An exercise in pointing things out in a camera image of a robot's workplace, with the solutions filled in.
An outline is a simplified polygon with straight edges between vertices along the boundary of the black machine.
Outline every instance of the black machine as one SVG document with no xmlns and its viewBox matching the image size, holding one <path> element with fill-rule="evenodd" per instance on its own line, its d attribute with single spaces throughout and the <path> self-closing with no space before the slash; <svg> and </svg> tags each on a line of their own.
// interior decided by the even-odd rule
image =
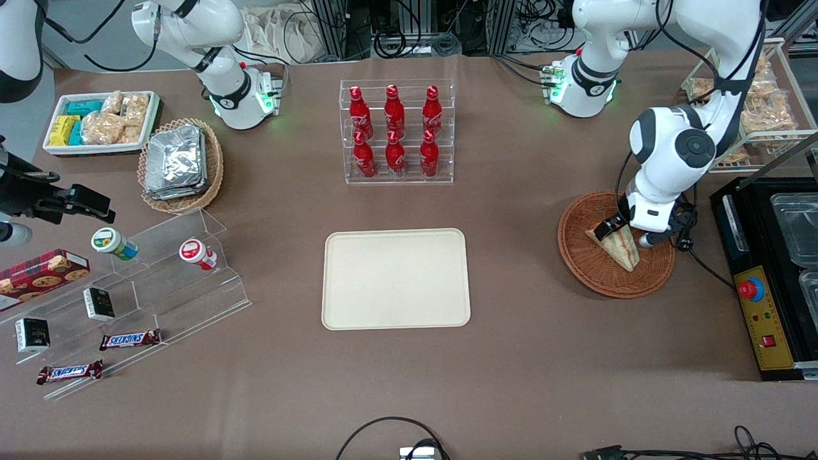
<svg viewBox="0 0 818 460">
<path fill-rule="evenodd" d="M 793 262 L 784 235 L 789 230 L 782 229 L 773 203 L 792 193 L 818 196 L 818 184 L 813 178 L 759 178 L 736 191 L 740 181 L 710 200 L 761 377 L 818 380 L 815 289 L 802 286 L 807 269 Z M 818 244 L 818 219 L 812 220 L 805 214 L 799 225 Z"/>
<path fill-rule="evenodd" d="M 64 189 L 53 185 L 60 180 L 12 155 L 2 146 L 0 136 L 0 212 L 46 220 L 59 224 L 63 214 L 82 214 L 113 223 L 116 213 L 109 209 L 110 198 L 81 184 Z"/>
</svg>

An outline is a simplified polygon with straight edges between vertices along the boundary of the white plastic tray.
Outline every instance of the white plastic tray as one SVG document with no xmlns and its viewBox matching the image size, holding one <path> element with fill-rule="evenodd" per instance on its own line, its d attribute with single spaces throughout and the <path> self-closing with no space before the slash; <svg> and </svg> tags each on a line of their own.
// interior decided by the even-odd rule
<svg viewBox="0 0 818 460">
<path fill-rule="evenodd" d="M 327 329 L 469 321 L 465 237 L 456 228 L 338 232 L 326 239 L 325 250 L 321 321 Z"/>
<path fill-rule="evenodd" d="M 148 141 L 151 135 L 151 128 L 156 120 L 156 111 L 159 109 L 159 96 L 153 91 L 123 91 L 123 92 L 138 92 L 147 94 L 150 100 L 148 101 L 148 111 L 145 115 L 145 121 L 142 122 L 142 133 L 139 134 L 137 142 L 130 142 L 127 144 L 110 144 L 107 146 L 50 146 L 48 145 L 48 138 L 54 129 L 56 117 L 65 115 L 65 107 L 69 102 L 74 101 L 104 101 L 110 94 L 109 92 L 89 92 L 85 94 L 66 94 L 60 96 L 56 103 L 56 108 L 52 114 L 51 123 L 48 124 L 45 138 L 43 139 L 43 150 L 54 156 L 99 156 L 99 155 L 113 155 L 125 151 L 134 151 L 138 153 L 142 144 Z"/>
</svg>

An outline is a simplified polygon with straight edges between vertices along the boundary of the snickers bar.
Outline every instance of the snickers bar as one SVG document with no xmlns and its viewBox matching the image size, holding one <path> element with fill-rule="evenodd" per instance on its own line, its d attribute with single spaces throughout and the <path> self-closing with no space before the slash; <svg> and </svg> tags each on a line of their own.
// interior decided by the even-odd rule
<svg viewBox="0 0 818 460">
<path fill-rule="evenodd" d="M 37 377 L 37 385 L 54 383 L 55 381 L 71 380 L 74 378 L 102 377 L 102 360 L 81 366 L 68 366 L 67 368 L 50 368 L 46 366 L 40 371 Z"/>
<path fill-rule="evenodd" d="M 162 341 L 159 329 L 118 336 L 102 336 L 100 351 L 109 348 L 123 348 L 126 346 L 156 345 Z"/>
</svg>

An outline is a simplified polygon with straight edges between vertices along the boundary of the teal package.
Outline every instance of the teal package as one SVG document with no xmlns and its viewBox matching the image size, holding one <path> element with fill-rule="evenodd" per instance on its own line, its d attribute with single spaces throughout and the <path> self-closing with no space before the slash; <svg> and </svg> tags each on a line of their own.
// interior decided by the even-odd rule
<svg viewBox="0 0 818 460">
<path fill-rule="evenodd" d="M 102 101 L 74 101 L 65 106 L 66 115 L 85 116 L 95 110 L 102 110 Z"/>
<path fill-rule="evenodd" d="M 71 136 L 68 138 L 68 145 L 70 146 L 83 145 L 83 135 L 80 132 L 82 128 L 83 128 L 82 120 L 74 123 L 74 127 L 71 128 Z"/>
</svg>

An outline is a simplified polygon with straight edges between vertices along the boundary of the red bottle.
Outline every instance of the red bottle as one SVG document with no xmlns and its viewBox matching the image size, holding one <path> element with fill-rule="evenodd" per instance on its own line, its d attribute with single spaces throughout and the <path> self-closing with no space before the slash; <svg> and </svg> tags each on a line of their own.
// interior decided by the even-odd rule
<svg viewBox="0 0 818 460">
<path fill-rule="evenodd" d="M 384 106 L 386 115 L 386 129 L 394 131 L 398 139 L 403 139 L 406 134 L 406 117 L 403 114 L 403 102 L 398 97 L 398 87 L 390 84 L 386 87 L 386 105 Z"/>
<path fill-rule="evenodd" d="M 349 104 L 349 117 L 353 119 L 353 127 L 355 131 L 362 132 L 366 138 L 365 140 L 368 141 L 375 135 L 375 130 L 372 128 L 372 118 L 369 115 L 369 106 L 363 100 L 359 87 L 351 87 L 349 96 L 352 98 L 352 102 Z"/>
<path fill-rule="evenodd" d="M 364 133 L 356 131 L 353 134 L 355 147 L 353 148 L 353 155 L 355 155 L 355 164 L 361 170 L 361 175 L 364 178 L 374 178 L 377 174 L 375 170 L 375 157 L 372 155 L 372 147 L 366 143 Z"/>
<path fill-rule="evenodd" d="M 420 169 L 423 177 L 432 178 L 438 173 L 438 158 L 440 150 L 434 141 L 434 132 L 427 129 L 423 132 L 423 143 L 420 144 Z"/>
<path fill-rule="evenodd" d="M 423 105 L 423 130 L 432 130 L 435 136 L 440 133 L 440 115 L 443 108 L 438 101 L 438 87 L 432 85 L 426 89 L 426 103 Z"/>
<path fill-rule="evenodd" d="M 389 165 L 389 175 L 400 179 L 407 173 L 407 162 L 403 155 L 403 146 L 398 133 L 389 131 L 386 134 L 386 164 Z"/>
</svg>

